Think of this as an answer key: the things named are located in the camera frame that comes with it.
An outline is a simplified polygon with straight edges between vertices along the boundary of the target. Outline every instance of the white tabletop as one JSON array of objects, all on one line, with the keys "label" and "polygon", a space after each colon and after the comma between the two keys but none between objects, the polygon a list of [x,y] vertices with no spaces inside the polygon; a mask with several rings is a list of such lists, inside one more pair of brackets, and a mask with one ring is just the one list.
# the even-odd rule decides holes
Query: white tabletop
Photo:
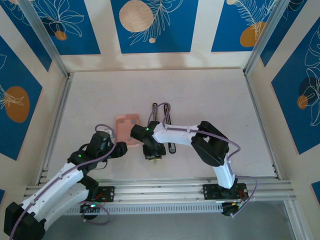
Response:
[{"label": "white tabletop", "polygon": [[[257,120],[241,69],[145,70],[77,72],[74,74],[48,178],[66,163],[72,152],[88,143],[97,124],[115,127],[116,116],[139,114],[146,126],[152,103],[171,104],[174,125],[208,121],[241,146],[232,159],[237,175],[274,176],[272,161]],[[158,110],[161,120],[163,108]],[[92,170],[95,179],[197,178],[214,176],[192,147],[177,145],[158,161],[145,159],[142,147],[110,159],[104,170]]]}]

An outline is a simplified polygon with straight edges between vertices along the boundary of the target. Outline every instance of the white leaf drawing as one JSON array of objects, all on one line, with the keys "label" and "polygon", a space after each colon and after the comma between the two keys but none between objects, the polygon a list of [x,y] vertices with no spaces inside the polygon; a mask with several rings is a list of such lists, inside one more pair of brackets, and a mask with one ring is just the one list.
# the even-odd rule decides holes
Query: white leaf drawing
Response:
[{"label": "white leaf drawing", "polygon": [[146,6],[153,14],[153,22],[150,27],[144,31],[131,32],[129,39],[132,39],[130,45],[139,41],[156,40],[170,26],[171,20],[169,14],[177,10],[184,0],[146,0]]},{"label": "white leaf drawing", "polygon": [[256,0],[237,0],[234,5],[237,6],[240,17],[245,19],[248,26],[252,26],[255,32],[255,39],[258,39],[262,32],[262,22],[270,15],[274,9],[277,0],[264,0],[262,7],[258,8]]},{"label": "white leaf drawing", "polygon": [[[5,6],[11,11],[15,18],[29,25],[17,4],[9,0],[1,1],[5,3]],[[56,37],[60,36],[57,37],[59,40],[67,39],[66,33],[77,35],[80,38],[82,37],[83,33],[77,24],[81,23],[85,19],[85,16],[76,11],[69,10],[69,0],[34,0],[31,1],[31,4],[42,23],[48,26],[47,30],[49,34],[55,35]]]},{"label": "white leaf drawing", "polygon": [[299,97],[298,107],[311,107],[310,126],[315,127],[320,124],[320,25],[311,37],[304,65],[307,67],[308,86]]},{"label": "white leaf drawing", "polygon": [[291,0],[288,6],[286,6],[284,13],[282,14],[283,18],[285,18],[285,20],[288,20],[289,12],[298,11],[302,7],[304,2],[305,0]]},{"label": "white leaf drawing", "polygon": [[[6,59],[6,55],[0,54],[0,70],[5,66]],[[24,97],[14,97],[8,94],[0,85],[0,110],[3,109],[6,105],[10,106],[10,104],[17,104],[23,106],[23,99]]]}]

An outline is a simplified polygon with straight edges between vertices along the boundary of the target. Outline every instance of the pink object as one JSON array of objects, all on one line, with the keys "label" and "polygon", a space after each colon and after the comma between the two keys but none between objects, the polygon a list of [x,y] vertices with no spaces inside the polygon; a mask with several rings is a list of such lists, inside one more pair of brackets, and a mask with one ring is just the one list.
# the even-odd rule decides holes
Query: pink object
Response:
[{"label": "pink object", "polygon": [[135,124],[140,124],[138,114],[124,114],[115,118],[115,134],[118,142],[125,142],[127,147],[140,146],[141,142],[130,137],[131,129]]}]

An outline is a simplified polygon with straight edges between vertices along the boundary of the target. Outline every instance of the robotic arm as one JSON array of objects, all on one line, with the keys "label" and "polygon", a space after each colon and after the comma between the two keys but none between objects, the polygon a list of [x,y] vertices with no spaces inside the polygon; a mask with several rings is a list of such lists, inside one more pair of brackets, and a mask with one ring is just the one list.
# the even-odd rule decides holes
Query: robotic arm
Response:
[{"label": "robotic arm", "polygon": [[[213,192],[218,193],[219,198],[234,199],[237,178],[228,160],[229,140],[209,122],[173,126],[151,121],[147,127],[134,125],[130,135],[144,143],[143,152],[147,157],[165,155],[163,143],[193,147],[202,161],[215,171],[219,186]],[[113,145],[107,132],[97,131],[90,143],[73,152],[57,175],[37,193],[19,205],[12,202],[6,208],[4,232],[9,236],[14,233],[14,240],[41,240],[51,224],[69,208],[97,197],[98,182],[87,176],[88,172],[95,169],[98,162],[119,158],[126,152],[126,143]]]},{"label": "robotic arm", "polygon": [[[219,136],[221,139],[209,136],[210,134]],[[131,130],[131,137],[143,142],[144,154],[151,156],[165,154],[161,148],[163,143],[193,147],[202,161],[212,166],[219,186],[225,189],[232,189],[234,186],[236,178],[228,160],[228,142],[222,140],[228,139],[207,121],[194,126],[163,125],[158,121],[151,121],[147,127],[136,124]]]},{"label": "robotic arm", "polygon": [[14,240],[41,240],[51,224],[68,209],[82,201],[96,198],[98,182],[87,176],[88,172],[95,169],[98,162],[119,158],[126,152],[125,142],[114,145],[110,134],[97,131],[90,143],[73,152],[63,168],[38,192],[21,204],[12,202],[6,208],[4,232],[10,236],[14,231]]}]

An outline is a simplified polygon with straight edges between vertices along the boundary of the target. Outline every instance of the blue wall panel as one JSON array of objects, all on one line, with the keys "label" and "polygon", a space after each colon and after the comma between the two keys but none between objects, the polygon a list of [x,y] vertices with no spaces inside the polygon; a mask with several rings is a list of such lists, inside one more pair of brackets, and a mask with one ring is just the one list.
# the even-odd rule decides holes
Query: blue wall panel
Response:
[{"label": "blue wall panel", "polygon": [[226,0],[211,51],[251,51],[275,4],[275,0]]},{"label": "blue wall panel", "polygon": [[299,154],[320,143],[320,18],[272,81]]},{"label": "blue wall panel", "polygon": [[9,0],[0,0],[0,5],[3,10],[9,16],[15,27],[18,29],[20,34],[23,36],[25,41],[28,43],[34,54],[37,56],[43,67],[48,71],[51,65],[51,58],[48,55],[46,49],[41,44],[36,33],[31,28],[28,20],[21,12],[18,5],[13,4]]},{"label": "blue wall panel", "polygon": [[123,54],[190,52],[198,0],[111,0]]},{"label": "blue wall panel", "polygon": [[[0,3],[24,39],[34,39],[35,34],[19,6],[9,0]],[[34,0],[31,3],[61,55],[100,54],[84,0]]]},{"label": "blue wall panel", "polygon": [[0,153],[17,160],[42,86],[0,37]]},{"label": "blue wall panel", "polygon": [[286,10],[282,14],[281,19],[260,55],[264,66],[268,64],[306,2],[307,0],[291,0],[286,7]]}]

